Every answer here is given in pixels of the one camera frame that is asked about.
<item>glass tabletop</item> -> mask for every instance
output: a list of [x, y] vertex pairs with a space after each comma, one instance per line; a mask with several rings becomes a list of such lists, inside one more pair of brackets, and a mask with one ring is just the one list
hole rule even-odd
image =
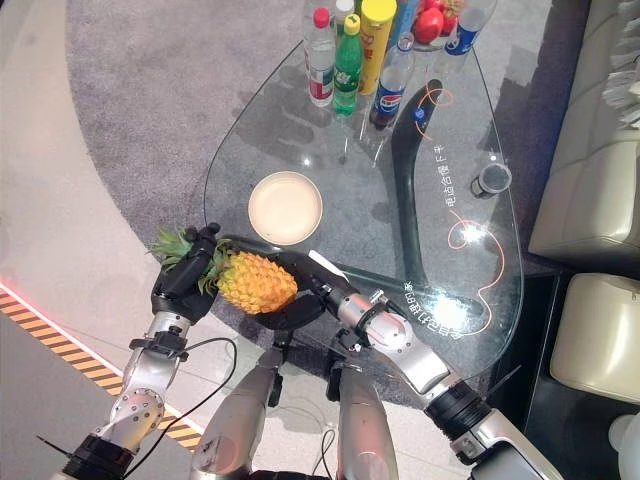
[[[504, 165], [477, 58], [434, 80], [426, 72], [437, 54], [415, 52], [391, 133], [369, 123], [371, 96], [360, 96], [350, 117], [314, 106], [298, 45], [220, 145], [204, 208], [223, 234], [264, 241], [249, 222], [253, 188], [278, 171], [305, 175], [322, 196], [322, 220], [286, 248], [316, 250], [365, 294], [383, 289], [416, 335], [468, 378], [506, 348], [523, 279], [510, 191], [478, 196], [471, 188], [483, 168]], [[417, 106], [430, 115], [425, 129], [414, 121]], [[344, 353], [334, 341], [338, 323], [325, 317], [299, 335]]]

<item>sprite bottle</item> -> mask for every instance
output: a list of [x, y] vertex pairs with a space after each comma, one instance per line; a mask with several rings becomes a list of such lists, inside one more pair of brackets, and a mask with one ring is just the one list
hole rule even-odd
[[356, 14], [347, 15], [344, 19], [344, 37], [336, 53], [333, 77], [333, 108], [336, 113], [351, 115], [356, 108], [362, 59], [360, 17]]

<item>yellow can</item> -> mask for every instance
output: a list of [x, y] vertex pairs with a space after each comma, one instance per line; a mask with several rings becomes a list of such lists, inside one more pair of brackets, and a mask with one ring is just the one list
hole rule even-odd
[[360, 39], [364, 49], [364, 63], [360, 75], [360, 93], [375, 92], [384, 62], [396, 0], [362, 0]]

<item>black and yellow warning tape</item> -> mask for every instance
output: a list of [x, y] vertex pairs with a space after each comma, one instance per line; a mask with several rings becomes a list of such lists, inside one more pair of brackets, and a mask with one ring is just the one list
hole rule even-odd
[[[118, 373], [105, 365], [101, 359], [96, 358], [82, 346], [70, 340], [68, 336], [53, 328], [48, 320], [35, 313], [21, 299], [1, 287], [0, 311], [98, 387], [111, 395], [120, 394], [122, 377]], [[165, 414], [165, 417], [158, 424], [158, 429], [164, 430], [175, 419], [175, 416]], [[176, 422], [169, 429], [167, 435], [191, 451], [200, 441], [200, 434], [182, 420]]]

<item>white plate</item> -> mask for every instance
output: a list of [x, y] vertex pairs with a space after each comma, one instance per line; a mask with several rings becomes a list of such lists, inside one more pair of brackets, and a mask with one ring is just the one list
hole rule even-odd
[[276, 172], [255, 186], [249, 221], [258, 235], [277, 245], [294, 245], [311, 235], [322, 218], [315, 184], [297, 172]]

